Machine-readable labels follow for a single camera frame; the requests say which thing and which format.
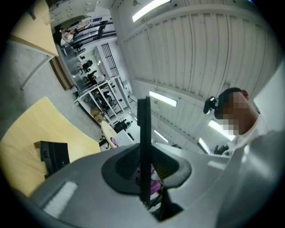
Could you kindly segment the purple cloth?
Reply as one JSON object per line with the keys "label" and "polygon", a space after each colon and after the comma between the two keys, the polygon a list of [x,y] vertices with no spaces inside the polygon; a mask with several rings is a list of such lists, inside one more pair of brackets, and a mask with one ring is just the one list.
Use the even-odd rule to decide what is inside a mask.
{"label": "purple cloth", "polygon": [[[135,183],[140,186],[140,167],[138,167],[137,169],[137,173],[136,173],[136,178],[135,178]],[[156,180],[151,180],[151,190],[150,190],[150,195],[153,195],[154,193],[158,192],[159,189],[161,188],[161,183],[159,181]]]}

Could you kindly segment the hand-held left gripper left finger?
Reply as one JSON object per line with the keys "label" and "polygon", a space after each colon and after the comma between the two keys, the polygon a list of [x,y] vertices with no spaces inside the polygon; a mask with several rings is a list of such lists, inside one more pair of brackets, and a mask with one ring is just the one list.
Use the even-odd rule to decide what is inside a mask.
{"label": "hand-held left gripper left finger", "polygon": [[31,195],[28,211],[43,228],[157,228],[135,182],[140,145],[68,164]]}

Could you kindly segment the person's white shirt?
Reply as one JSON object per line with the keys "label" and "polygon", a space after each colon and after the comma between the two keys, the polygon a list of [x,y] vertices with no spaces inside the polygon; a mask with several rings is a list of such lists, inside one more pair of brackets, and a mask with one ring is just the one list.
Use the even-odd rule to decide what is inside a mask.
{"label": "person's white shirt", "polygon": [[260,135],[265,135],[269,132],[269,128],[263,118],[262,114],[259,114],[256,122],[252,128],[242,135],[236,136],[231,142],[227,143],[228,149],[223,152],[225,156],[231,156],[236,148],[246,145]]}

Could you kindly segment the black metal railing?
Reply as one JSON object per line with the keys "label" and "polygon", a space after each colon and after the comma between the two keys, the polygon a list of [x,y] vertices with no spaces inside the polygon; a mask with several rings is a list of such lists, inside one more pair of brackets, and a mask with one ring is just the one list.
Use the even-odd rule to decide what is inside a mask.
{"label": "black metal railing", "polygon": [[119,76],[119,72],[117,69],[117,66],[115,64],[112,52],[110,50],[109,44],[105,43],[103,45],[101,45],[105,59],[107,61],[107,64],[109,66],[109,69],[111,71],[112,76]]}

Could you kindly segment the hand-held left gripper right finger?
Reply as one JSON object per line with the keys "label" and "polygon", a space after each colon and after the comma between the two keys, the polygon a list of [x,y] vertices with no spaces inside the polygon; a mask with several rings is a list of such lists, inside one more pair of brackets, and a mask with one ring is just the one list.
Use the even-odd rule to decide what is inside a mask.
{"label": "hand-held left gripper right finger", "polygon": [[230,159],[155,148],[189,161],[190,177],[169,190],[178,214],[151,228],[242,228],[268,224],[274,198],[285,176],[285,131],[270,132],[237,149]]}

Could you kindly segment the brown steps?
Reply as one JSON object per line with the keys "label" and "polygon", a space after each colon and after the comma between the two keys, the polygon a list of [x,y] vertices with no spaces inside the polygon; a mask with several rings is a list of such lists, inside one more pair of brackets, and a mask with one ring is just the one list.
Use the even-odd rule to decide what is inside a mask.
{"label": "brown steps", "polygon": [[55,73],[58,81],[64,90],[69,90],[74,85],[67,68],[64,66],[63,61],[59,57],[54,57],[50,61],[50,65]]}

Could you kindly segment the round wooden table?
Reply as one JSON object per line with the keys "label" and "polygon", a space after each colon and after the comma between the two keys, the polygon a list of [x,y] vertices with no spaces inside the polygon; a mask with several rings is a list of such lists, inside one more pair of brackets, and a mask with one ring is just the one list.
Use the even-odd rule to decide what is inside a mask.
{"label": "round wooden table", "polygon": [[106,121],[102,121],[100,123],[101,126],[101,130],[103,133],[103,136],[105,137],[105,139],[101,140],[99,143],[99,146],[103,146],[104,144],[108,143],[111,148],[117,148],[112,142],[111,142],[111,137],[115,139],[117,133],[115,132],[115,130],[112,128],[112,126],[110,124],[108,124]]}

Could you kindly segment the square wooden pedestal table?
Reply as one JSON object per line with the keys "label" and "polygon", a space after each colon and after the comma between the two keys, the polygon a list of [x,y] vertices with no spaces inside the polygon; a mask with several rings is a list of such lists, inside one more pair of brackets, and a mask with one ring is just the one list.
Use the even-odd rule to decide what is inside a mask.
{"label": "square wooden pedestal table", "polygon": [[30,196],[45,181],[45,164],[34,144],[38,141],[67,143],[69,160],[100,152],[98,142],[70,123],[44,97],[28,108],[0,141],[0,167],[12,188]]}

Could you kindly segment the white cardboard box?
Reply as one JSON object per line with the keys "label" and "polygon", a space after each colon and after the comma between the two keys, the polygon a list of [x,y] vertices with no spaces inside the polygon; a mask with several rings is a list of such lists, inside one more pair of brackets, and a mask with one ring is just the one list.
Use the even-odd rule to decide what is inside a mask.
{"label": "white cardboard box", "polygon": [[121,146],[127,146],[130,144],[134,144],[134,141],[132,140],[132,138],[126,133],[125,130],[121,130],[120,132],[117,133],[116,137],[115,137],[115,141],[118,145],[118,147]]}

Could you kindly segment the black office chair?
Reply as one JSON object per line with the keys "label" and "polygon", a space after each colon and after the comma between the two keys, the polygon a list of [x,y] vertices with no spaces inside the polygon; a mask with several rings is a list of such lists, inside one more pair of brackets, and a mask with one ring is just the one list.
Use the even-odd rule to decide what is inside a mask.
{"label": "black office chair", "polygon": [[87,76],[84,76],[83,79],[85,81],[86,84],[94,82],[95,81],[95,76],[94,74],[97,72],[97,70],[94,70],[93,72],[91,72],[90,74],[87,74]]}
{"label": "black office chair", "polygon": [[82,67],[79,66],[79,70],[81,72],[81,74],[83,74],[83,72],[88,73],[90,72],[90,67],[92,66],[93,62],[91,60],[88,60],[86,63],[84,63],[82,65]]}

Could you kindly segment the ceiling light tube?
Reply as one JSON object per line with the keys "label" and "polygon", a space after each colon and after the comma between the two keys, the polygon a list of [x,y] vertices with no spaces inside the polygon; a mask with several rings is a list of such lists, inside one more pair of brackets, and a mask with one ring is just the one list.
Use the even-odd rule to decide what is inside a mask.
{"label": "ceiling light tube", "polygon": [[211,151],[210,151],[209,147],[207,146],[207,144],[205,143],[205,141],[202,138],[199,138],[198,146],[201,148],[201,150],[205,154],[208,154],[208,155],[211,154]]}
{"label": "ceiling light tube", "polygon": [[224,130],[223,127],[214,120],[211,120],[208,123],[208,126],[211,127],[212,129],[216,130],[220,134],[222,134],[224,137],[226,137],[230,141],[232,141],[236,137],[235,135],[232,135],[228,131]]}
{"label": "ceiling light tube", "polygon": [[154,133],[157,134],[163,141],[168,143],[168,140],[165,137],[163,137],[157,130],[154,130]]}
{"label": "ceiling light tube", "polygon": [[146,14],[148,14],[152,10],[154,10],[154,9],[164,5],[164,4],[167,4],[169,2],[171,2],[171,0],[153,0],[148,5],[144,6],[142,9],[140,9],[138,12],[136,12],[132,16],[132,21],[133,22],[138,21],[140,18],[144,17]]}
{"label": "ceiling light tube", "polygon": [[160,100],[168,105],[171,105],[173,107],[177,106],[177,101],[171,98],[168,98],[164,95],[161,95],[159,93],[153,92],[153,91],[149,91],[149,95],[157,100]]}

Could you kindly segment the long wooden table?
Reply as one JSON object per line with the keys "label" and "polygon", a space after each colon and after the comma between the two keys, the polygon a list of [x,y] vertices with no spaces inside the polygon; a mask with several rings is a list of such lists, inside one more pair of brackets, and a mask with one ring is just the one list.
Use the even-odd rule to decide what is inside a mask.
{"label": "long wooden table", "polygon": [[9,35],[9,43],[20,45],[45,55],[45,58],[24,80],[20,86],[21,90],[25,88],[28,81],[45,63],[59,56],[53,40],[51,22],[52,19],[50,18],[46,0],[36,0],[24,12]]}

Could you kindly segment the white shelf unit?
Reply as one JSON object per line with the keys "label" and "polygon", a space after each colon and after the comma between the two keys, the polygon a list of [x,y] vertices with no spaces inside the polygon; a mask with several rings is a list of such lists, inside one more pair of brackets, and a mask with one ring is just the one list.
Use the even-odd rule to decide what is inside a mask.
{"label": "white shelf unit", "polygon": [[111,126],[122,121],[131,114],[131,105],[124,88],[121,77],[110,77],[90,88],[84,90],[75,99],[74,103],[80,105],[88,115],[95,117],[95,111]]}

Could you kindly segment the grey locker cabinet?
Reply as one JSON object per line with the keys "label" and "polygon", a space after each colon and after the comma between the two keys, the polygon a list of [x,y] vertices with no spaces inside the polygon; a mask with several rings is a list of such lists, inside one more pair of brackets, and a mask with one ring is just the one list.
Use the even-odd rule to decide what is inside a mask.
{"label": "grey locker cabinet", "polygon": [[68,19],[94,12],[101,0],[60,0],[49,8],[54,23],[62,23]]}

